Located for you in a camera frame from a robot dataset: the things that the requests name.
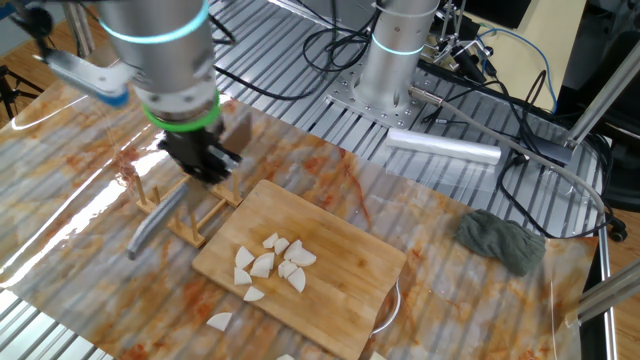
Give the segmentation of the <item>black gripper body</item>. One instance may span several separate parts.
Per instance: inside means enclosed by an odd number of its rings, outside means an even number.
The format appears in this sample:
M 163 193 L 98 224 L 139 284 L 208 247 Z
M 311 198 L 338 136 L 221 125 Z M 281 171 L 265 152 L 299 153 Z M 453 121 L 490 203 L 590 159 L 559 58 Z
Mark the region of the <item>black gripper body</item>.
M 189 132 L 166 132 L 166 152 L 182 168 L 225 168 L 225 163 L 210 152 L 217 147 L 224 128 L 204 127 Z

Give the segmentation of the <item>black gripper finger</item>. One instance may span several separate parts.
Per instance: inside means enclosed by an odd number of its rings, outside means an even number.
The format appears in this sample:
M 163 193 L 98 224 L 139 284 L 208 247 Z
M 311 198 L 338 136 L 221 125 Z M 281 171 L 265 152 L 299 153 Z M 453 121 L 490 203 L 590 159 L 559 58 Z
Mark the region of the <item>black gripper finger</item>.
M 218 184 L 226 180 L 239 166 L 242 157 L 221 145 L 210 145 L 202 155 L 202 180 L 208 184 Z
M 159 148 L 167 152 L 184 173 L 199 179 L 200 150 L 195 141 L 186 138 L 165 138 Z

